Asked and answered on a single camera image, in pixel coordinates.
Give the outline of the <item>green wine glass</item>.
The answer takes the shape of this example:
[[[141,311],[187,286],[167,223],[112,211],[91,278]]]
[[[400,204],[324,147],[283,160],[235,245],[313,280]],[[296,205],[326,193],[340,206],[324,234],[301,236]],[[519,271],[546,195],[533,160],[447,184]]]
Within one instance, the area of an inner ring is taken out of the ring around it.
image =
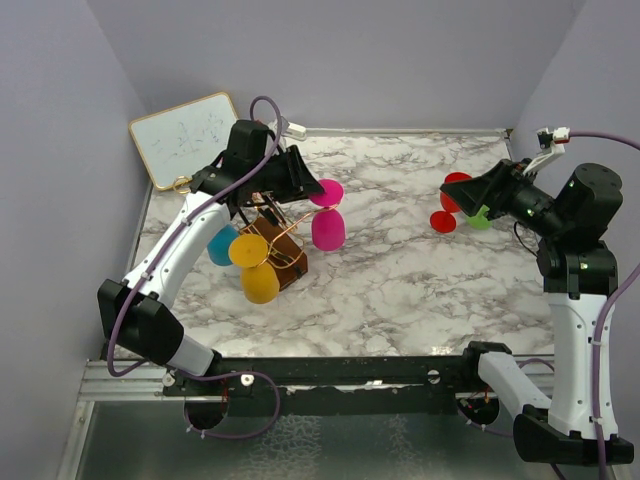
[[[492,221],[487,218],[488,213],[489,207],[483,205],[475,215],[467,216],[466,222],[473,229],[488,230],[492,226]]]

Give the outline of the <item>red wine glass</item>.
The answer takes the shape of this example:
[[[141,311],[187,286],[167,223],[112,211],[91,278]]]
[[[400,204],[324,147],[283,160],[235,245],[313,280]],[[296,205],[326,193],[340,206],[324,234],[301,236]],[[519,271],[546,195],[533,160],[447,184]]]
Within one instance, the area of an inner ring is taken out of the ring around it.
[[[469,180],[471,176],[464,172],[452,172],[444,179],[444,183]],[[458,205],[445,193],[440,192],[441,209],[430,216],[430,225],[438,233],[448,234],[457,227],[455,214],[460,212]]]

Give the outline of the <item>pink wine glass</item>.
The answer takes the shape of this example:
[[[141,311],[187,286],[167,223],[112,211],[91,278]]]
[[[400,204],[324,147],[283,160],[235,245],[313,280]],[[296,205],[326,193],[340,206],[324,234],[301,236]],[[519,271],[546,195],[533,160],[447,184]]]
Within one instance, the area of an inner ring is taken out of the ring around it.
[[[337,210],[343,200],[344,189],[333,179],[320,179],[318,183],[324,192],[309,196],[314,205],[322,208],[312,219],[312,242],[317,249],[331,252],[341,248],[346,239],[345,222]]]

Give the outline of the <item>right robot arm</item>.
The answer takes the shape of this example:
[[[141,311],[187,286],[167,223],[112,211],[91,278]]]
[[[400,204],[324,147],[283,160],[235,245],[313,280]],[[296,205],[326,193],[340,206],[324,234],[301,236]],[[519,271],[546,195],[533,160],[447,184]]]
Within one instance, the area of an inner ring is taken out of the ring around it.
[[[513,418],[526,462],[607,467],[630,464],[634,446],[619,435],[611,403],[608,340],[620,293],[615,255],[602,237],[623,202],[612,170],[581,164],[556,197],[534,184],[527,162],[502,160],[487,173],[441,185],[460,210],[511,216],[539,238],[536,262],[554,329],[554,384],[545,395],[504,347],[474,343],[461,383],[488,385]]]

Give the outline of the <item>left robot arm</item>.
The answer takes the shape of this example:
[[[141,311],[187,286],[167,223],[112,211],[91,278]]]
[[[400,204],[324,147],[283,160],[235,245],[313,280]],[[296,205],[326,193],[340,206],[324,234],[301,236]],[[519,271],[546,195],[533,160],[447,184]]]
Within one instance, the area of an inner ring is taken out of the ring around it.
[[[123,280],[105,280],[97,292],[112,357],[121,346],[146,361],[186,372],[206,395],[220,385],[217,351],[189,337],[170,308],[207,244],[254,194],[279,203],[323,193],[297,147],[281,148],[266,125],[239,120],[226,148],[199,171],[177,217],[150,253]]]

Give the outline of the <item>yellow wine glass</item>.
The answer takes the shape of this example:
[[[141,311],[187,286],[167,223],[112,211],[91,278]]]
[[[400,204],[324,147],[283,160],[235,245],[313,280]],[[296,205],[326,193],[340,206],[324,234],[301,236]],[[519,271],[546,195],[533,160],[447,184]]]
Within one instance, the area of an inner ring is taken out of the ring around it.
[[[245,298],[254,304],[274,300],[280,290],[275,269],[268,263],[269,246],[256,234],[243,234],[229,246],[232,264],[241,269],[240,281]]]

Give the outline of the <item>blue wine glass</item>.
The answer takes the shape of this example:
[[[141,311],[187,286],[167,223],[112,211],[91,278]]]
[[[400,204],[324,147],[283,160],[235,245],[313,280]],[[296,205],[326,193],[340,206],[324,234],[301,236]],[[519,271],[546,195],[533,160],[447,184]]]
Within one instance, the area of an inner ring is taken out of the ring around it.
[[[237,230],[230,224],[225,225],[214,235],[207,244],[207,253],[215,265],[226,267],[232,264],[229,248],[238,236]]]

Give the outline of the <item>gold framed whiteboard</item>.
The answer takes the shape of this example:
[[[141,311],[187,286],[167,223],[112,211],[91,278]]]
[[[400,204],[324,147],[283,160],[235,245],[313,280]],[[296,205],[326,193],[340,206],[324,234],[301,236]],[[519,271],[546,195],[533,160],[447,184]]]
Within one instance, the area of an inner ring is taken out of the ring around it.
[[[237,120],[229,95],[219,92],[133,120],[129,133],[152,185],[164,191],[213,162]]]

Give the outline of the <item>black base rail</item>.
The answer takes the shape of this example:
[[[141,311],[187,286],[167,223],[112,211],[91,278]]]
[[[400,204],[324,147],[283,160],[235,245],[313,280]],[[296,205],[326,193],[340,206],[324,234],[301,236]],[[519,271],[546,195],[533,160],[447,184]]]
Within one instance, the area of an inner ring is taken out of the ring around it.
[[[472,341],[460,355],[374,357],[241,357],[216,362],[211,380],[176,376],[168,397],[228,399],[236,416],[273,412],[300,416],[453,414],[458,394],[486,389],[482,354],[506,353],[502,343]]]

